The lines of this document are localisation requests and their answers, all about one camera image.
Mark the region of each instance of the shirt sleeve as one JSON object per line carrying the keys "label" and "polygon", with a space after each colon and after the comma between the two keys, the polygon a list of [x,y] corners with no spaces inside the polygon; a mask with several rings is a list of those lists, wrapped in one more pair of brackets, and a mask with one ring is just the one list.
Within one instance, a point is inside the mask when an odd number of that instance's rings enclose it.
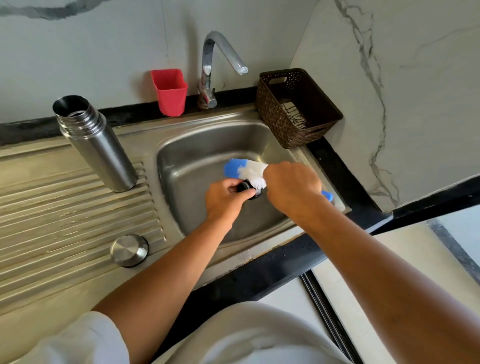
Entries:
{"label": "shirt sleeve", "polygon": [[42,339],[17,364],[129,364],[115,324],[99,312],[80,316],[57,335]]}

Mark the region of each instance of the basket hole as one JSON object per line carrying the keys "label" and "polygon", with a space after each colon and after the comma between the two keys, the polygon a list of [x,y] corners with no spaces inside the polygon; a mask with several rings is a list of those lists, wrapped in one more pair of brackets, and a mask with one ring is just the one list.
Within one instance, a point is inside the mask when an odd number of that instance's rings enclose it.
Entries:
{"label": "basket hole", "polygon": [[278,77],[278,78],[272,78],[270,81],[268,81],[269,85],[275,85],[275,84],[282,84],[287,80],[286,77]]}

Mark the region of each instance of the metal bottle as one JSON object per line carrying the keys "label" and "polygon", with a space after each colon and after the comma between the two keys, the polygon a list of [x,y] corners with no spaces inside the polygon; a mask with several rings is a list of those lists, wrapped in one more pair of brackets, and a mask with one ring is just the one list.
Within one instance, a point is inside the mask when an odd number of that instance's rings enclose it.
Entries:
{"label": "metal bottle", "polygon": [[105,116],[85,98],[69,95],[53,104],[61,133],[70,141],[105,186],[124,192],[135,186],[137,174]]}

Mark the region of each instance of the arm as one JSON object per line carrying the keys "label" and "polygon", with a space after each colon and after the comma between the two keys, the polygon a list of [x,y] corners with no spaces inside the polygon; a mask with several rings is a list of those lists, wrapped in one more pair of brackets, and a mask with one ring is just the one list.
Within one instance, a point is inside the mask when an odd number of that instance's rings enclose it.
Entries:
{"label": "arm", "polygon": [[210,186],[207,220],[163,257],[119,286],[92,311],[108,316],[127,345],[130,363],[147,363],[170,330],[185,300],[231,229],[250,189],[231,193],[241,180]]}
{"label": "arm", "polygon": [[478,363],[479,318],[340,213],[310,168],[269,165],[264,178],[272,204],[325,252],[398,363]]}

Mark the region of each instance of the person's right arm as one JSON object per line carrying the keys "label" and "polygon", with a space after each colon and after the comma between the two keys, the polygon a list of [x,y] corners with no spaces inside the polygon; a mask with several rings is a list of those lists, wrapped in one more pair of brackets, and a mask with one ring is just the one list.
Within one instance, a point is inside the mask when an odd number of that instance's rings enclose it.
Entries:
{"label": "person's right arm", "polygon": [[480,318],[339,212],[312,169],[282,162],[264,178],[272,204],[325,252],[397,363],[480,362]]}

